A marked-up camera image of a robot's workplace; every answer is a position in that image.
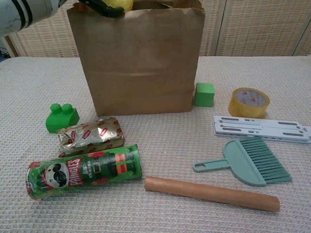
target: wooden rolling pin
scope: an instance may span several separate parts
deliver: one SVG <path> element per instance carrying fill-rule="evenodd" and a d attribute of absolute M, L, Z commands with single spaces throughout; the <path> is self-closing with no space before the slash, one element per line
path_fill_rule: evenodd
<path fill-rule="evenodd" d="M 242 190 L 219 188 L 204 184 L 175 181 L 151 176 L 146 177 L 145 189 L 240 205 L 260 210 L 274 212 L 280 211 L 280 202 L 277 197 Z"/>

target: brown paper bag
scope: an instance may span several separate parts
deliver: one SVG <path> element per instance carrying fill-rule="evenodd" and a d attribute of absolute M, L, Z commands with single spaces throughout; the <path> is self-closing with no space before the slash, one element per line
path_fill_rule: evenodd
<path fill-rule="evenodd" d="M 205 18 L 199 0 L 136 1 L 119 18 L 67 13 L 98 116 L 191 110 Z"/>

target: textured tablecloth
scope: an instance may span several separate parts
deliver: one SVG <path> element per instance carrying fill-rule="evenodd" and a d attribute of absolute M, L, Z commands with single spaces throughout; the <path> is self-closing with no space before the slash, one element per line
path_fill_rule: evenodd
<path fill-rule="evenodd" d="M 213 115 L 228 116 L 235 88 L 270 98 L 268 118 L 311 125 L 311 57 L 202 57 L 197 82 L 215 84 L 214 107 L 189 113 L 116 116 L 126 144 L 137 143 L 146 175 L 278 196 L 279 213 L 144 190 L 143 179 L 85 188 L 34 201 L 30 162 L 57 156 L 45 119 L 69 102 L 80 122 L 98 119 L 78 58 L 15 58 L 0 63 L 0 231 L 3 232 L 311 232 L 311 145 L 267 142 L 293 182 L 248 186 L 230 170 L 195 173 L 192 164 L 222 157 L 228 137 L 213 135 Z"/>

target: snack wrapper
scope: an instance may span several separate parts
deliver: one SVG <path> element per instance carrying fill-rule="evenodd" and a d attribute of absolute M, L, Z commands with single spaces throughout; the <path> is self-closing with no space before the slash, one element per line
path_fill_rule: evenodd
<path fill-rule="evenodd" d="M 123 132 L 117 119 L 101 119 L 58 131 L 59 156 L 92 153 L 124 145 Z"/>
<path fill-rule="evenodd" d="M 89 154 L 32 162 L 26 187 L 32 199 L 58 195 L 83 186 L 141 178 L 137 145 Z"/>

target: dustpan handle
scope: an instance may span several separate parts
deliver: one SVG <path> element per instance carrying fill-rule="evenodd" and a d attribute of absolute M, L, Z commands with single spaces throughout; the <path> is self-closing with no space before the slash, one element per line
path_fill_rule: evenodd
<path fill-rule="evenodd" d="M 224 168 L 230 168 L 230 164 L 226 159 L 215 159 L 193 164 L 195 172 L 213 171 Z"/>

